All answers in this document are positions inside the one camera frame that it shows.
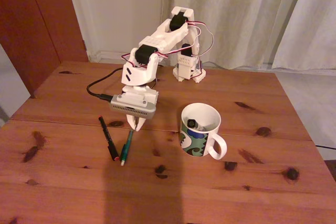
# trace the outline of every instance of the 3d printed robot arm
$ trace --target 3d printed robot arm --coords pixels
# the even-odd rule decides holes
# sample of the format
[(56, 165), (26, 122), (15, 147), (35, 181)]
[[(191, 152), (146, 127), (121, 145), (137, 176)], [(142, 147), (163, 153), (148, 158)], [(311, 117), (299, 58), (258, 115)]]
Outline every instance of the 3d printed robot arm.
[[(200, 82), (205, 77), (197, 56), (201, 30), (190, 23), (194, 21), (194, 11), (175, 7), (172, 15), (172, 19), (165, 20), (151, 36), (145, 37), (139, 48), (132, 49), (122, 72), (121, 82), (126, 86), (122, 94), (114, 95), (111, 100), (111, 107), (127, 114), (129, 124), (136, 131), (155, 113), (159, 93), (146, 84), (155, 80), (158, 64), (168, 54), (178, 52), (178, 67), (173, 73), (179, 81), (195, 78)], [(171, 51), (176, 45), (180, 49)]]

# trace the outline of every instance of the brown door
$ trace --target brown door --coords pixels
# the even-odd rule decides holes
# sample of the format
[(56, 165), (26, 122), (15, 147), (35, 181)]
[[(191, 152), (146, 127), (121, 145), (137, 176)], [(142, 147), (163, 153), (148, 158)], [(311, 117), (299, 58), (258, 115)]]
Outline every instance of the brown door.
[(31, 94), (62, 61), (88, 61), (71, 0), (0, 0), (0, 44)]

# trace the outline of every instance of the floor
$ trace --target floor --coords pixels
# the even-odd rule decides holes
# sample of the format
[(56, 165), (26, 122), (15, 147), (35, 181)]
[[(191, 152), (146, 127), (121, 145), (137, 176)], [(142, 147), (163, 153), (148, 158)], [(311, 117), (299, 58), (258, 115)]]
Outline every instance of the floor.
[[(336, 148), (336, 76), (276, 75), (315, 144)], [(324, 160), (336, 159), (336, 150), (318, 150)]]

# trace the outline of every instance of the printed pattern on mug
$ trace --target printed pattern on mug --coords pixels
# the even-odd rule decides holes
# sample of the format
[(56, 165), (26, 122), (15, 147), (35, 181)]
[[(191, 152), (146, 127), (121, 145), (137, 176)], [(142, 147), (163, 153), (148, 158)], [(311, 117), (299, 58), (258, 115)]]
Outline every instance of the printed pattern on mug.
[(208, 133), (197, 133), (189, 130), (184, 124), (180, 131), (180, 145), (189, 155), (201, 157), (204, 155)]

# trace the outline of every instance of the green pen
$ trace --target green pen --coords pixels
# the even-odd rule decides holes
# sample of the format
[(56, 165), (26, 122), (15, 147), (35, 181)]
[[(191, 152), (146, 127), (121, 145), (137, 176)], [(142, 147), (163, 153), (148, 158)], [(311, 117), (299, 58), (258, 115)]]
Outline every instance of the green pen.
[(127, 159), (128, 151), (130, 150), (132, 136), (133, 136), (134, 130), (131, 129), (128, 133), (127, 142), (124, 144), (122, 151), (121, 151), (121, 166), (124, 166), (125, 161)]

